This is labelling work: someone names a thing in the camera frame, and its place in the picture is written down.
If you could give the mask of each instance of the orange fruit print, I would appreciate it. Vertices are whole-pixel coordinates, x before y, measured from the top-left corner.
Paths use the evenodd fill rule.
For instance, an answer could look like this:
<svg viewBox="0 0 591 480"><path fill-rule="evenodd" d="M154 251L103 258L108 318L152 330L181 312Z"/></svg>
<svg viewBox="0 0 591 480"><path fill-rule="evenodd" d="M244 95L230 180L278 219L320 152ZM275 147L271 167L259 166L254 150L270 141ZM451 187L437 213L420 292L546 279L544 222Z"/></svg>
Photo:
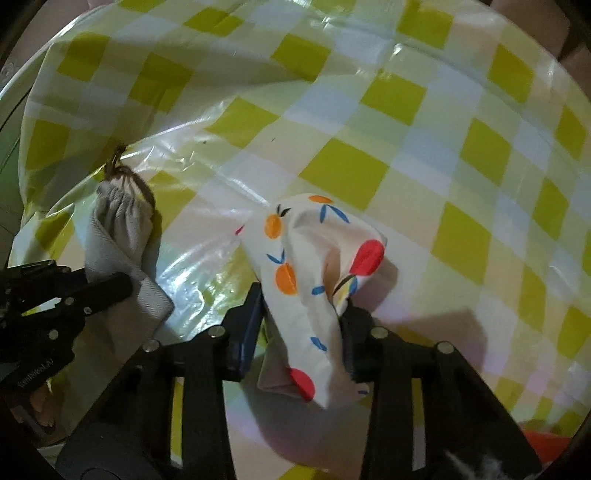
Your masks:
<svg viewBox="0 0 591 480"><path fill-rule="evenodd" d="M281 258L267 254L267 258L279 265L275 270L275 285L283 295L296 295L296 272L293 267L285 261L285 250L281 251Z"/></svg>
<svg viewBox="0 0 591 480"><path fill-rule="evenodd" d="M296 295L296 272L289 263L280 265L275 272L275 284L283 295Z"/></svg>
<svg viewBox="0 0 591 480"><path fill-rule="evenodd" d="M281 235L281 218L279 215L269 215L265 220L265 235L275 239Z"/></svg>
<svg viewBox="0 0 591 480"><path fill-rule="evenodd" d="M277 205L276 213L269 215L265 220L265 235L271 240L274 240L281 235L281 231L283 230L281 218L290 210L290 208L286 208L282 211L281 205Z"/></svg>
<svg viewBox="0 0 591 480"><path fill-rule="evenodd" d="M332 200L330 200L328 197L323 197L322 195L310 195L308 200L316 203L332 203Z"/></svg>

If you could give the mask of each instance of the cloth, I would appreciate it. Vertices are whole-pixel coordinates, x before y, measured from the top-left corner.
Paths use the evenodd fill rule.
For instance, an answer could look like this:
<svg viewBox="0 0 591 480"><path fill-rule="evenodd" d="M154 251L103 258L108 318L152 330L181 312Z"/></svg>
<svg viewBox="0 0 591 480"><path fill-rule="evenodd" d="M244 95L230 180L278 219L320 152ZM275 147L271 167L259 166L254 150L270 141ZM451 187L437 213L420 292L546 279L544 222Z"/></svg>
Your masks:
<svg viewBox="0 0 591 480"><path fill-rule="evenodd" d="M314 194L273 205L238 235L269 314L259 388L323 408L367 395L343 366L338 319L383 260L386 238Z"/></svg>
<svg viewBox="0 0 591 480"><path fill-rule="evenodd" d="M86 237L86 277L95 281L115 272L127 273L134 291L127 300L93 315L87 324L102 330L101 338L117 360L125 362L152 336L173 304L141 268L152 231L151 205L135 193L130 181L121 186L103 181L97 192Z"/></svg>

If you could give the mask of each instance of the orange object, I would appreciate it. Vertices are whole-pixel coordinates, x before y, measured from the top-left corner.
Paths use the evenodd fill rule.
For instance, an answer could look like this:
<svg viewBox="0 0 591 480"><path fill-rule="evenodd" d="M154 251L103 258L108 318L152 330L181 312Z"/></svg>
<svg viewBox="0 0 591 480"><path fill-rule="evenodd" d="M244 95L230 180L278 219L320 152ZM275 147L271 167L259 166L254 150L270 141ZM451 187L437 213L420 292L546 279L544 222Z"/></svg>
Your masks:
<svg viewBox="0 0 591 480"><path fill-rule="evenodd" d="M323 197L322 195L310 195L308 200L316 203L332 203L332 200L330 200L328 197Z"/></svg>
<svg viewBox="0 0 591 480"><path fill-rule="evenodd" d="M296 273L289 263L284 263L275 272L275 283L284 295L297 294Z"/></svg>
<svg viewBox="0 0 591 480"><path fill-rule="evenodd" d="M275 239L281 235L281 218L277 214L269 215L265 221L265 235Z"/></svg>
<svg viewBox="0 0 591 480"><path fill-rule="evenodd" d="M524 430L523 433L543 465L556 460L570 442L570 438L552 433L538 433L529 430Z"/></svg>

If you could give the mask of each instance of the plastic tablecloth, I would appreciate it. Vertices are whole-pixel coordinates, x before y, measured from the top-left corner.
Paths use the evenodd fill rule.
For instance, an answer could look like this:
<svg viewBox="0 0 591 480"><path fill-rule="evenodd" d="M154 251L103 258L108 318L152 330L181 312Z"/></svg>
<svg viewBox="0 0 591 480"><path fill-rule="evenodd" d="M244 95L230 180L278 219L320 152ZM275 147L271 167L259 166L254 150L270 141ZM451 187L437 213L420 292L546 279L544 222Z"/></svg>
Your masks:
<svg viewBox="0 0 591 480"><path fill-rule="evenodd" d="M185 340L254 279L235 230L321 194L388 237L357 304L453 342L516 420L572 434L591 407L590 128L563 68L471 0L123 0L46 54L10 262L81 267L100 167L129 145L158 210L144 267L175 305L158 337ZM67 429L110 374L91 347L54 379ZM240 478L356 478L369 400L264 394L259 364L225 386Z"/></svg>

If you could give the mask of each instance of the red fruit print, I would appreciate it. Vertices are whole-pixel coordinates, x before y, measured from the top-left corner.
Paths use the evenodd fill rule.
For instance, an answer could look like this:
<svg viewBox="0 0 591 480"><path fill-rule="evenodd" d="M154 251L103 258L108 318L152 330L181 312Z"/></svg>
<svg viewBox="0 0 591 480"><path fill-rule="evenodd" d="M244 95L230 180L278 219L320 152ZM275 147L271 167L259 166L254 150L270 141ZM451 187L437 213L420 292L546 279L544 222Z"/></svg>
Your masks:
<svg viewBox="0 0 591 480"><path fill-rule="evenodd" d="M302 370L298 370L297 368L288 368L287 372L289 373L293 383L300 392L301 397L304 401L309 402L314 399L314 395L316 394L316 388L314 387L314 382L308 375L306 375Z"/></svg>
<svg viewBox="0 0 591 480"><path fill-rule="evenodd" d="M349 273L367 276L374 273L384 259L384 246L378 240L367 240L355 254Z"/></svg>

